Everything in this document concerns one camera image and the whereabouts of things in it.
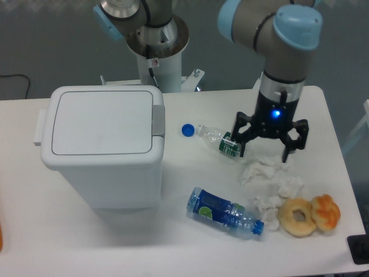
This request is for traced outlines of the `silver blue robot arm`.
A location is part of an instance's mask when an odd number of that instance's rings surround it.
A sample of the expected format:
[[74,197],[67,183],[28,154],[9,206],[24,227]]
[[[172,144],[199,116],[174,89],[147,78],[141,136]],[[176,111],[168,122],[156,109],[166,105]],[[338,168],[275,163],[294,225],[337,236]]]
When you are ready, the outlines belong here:
[[[319,45],[323,24],[316,1],[226,1],[217,17],[228,40],[265,57],[254,114],[238,112],[232,141],[245,149],[262,137],[278,139],[282,160],[303,149],[308,122],[293,116]],[[182,68],[165,61],[179,55],[189,41],[186,23],[172,11],[171,1],[100,1],[93,12],[105,33],[125,39],[137,57],[143,85],[161,91],[181,88]]]

